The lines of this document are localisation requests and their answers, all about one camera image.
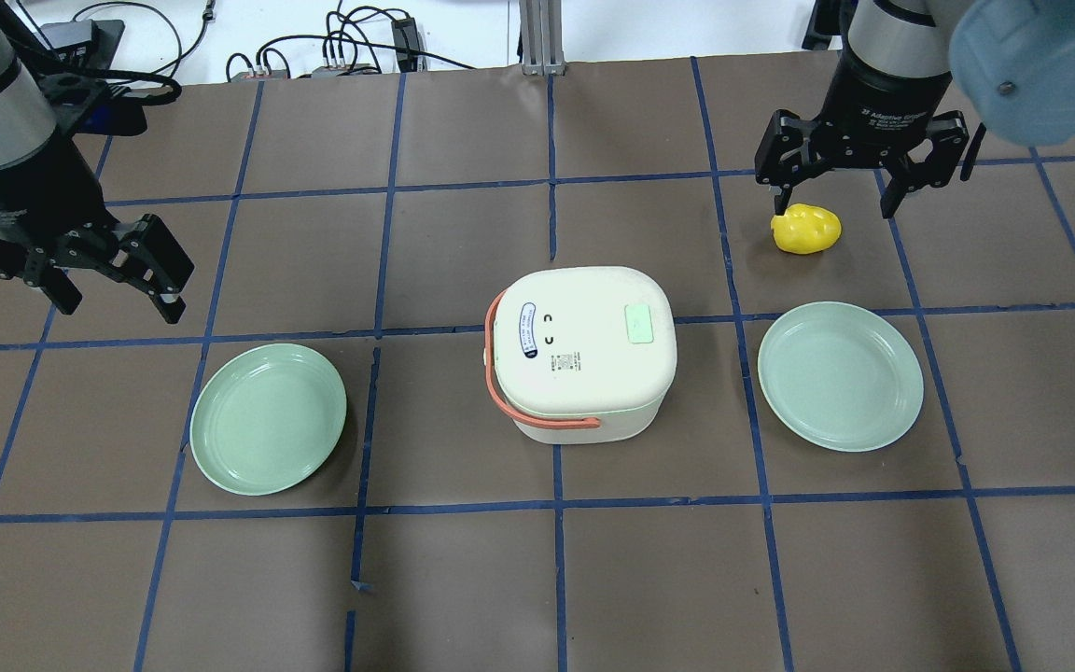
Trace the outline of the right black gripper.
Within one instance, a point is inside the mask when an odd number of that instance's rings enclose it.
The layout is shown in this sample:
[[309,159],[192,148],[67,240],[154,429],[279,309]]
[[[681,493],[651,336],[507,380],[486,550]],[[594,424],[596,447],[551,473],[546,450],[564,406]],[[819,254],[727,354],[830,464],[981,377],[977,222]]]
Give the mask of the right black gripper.
[[887,171],[883,218],[908,194],[947,186],[970,141],[963,112],[938,114],[948,88],[947,78],[835,78],[813,119],[776,110],[754,156],[774,214],[786,214],[798,184],[836,169]]

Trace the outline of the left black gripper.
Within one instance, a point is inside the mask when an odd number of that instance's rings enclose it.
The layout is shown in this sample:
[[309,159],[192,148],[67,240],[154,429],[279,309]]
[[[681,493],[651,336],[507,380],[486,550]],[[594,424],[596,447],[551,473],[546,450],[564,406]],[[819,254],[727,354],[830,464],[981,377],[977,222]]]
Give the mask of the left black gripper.
[[0,191],[0,278],[19,278],[61,315],[82,302],[69,271],[94,271],[145,294],[164,323],[182,319],[195,264],[155,214],[120,224],[99,191]]

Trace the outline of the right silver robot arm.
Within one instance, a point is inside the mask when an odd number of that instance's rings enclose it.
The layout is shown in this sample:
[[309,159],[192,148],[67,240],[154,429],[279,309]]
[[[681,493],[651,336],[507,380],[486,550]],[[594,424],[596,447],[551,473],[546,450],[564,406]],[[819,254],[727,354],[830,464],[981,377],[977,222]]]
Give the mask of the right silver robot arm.
[[1012,144],[1075,137],[1075,1],[858,1],[842,43],[818,115],[775,111],[755,154],[777,216],[828,171],[887,171],[886,218],[908,194],[969,177],[968,121],[938,111],[951,85]]

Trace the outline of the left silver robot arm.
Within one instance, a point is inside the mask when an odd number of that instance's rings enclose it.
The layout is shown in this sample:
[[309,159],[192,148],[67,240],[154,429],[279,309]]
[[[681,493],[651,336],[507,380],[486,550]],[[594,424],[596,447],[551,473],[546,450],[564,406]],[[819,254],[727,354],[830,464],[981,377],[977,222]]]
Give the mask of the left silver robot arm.
[[160,217],[112,216],[76,145],[78,133],[143,133],[146,108],[182,92],[162,74],[150,74],[145,91],[129,88],[132,78],[64,63],[0,1],[0,278],[22,280],[70,315],[82,295],[68,271],[90,269],[145,294],[174,324],[192,260]]

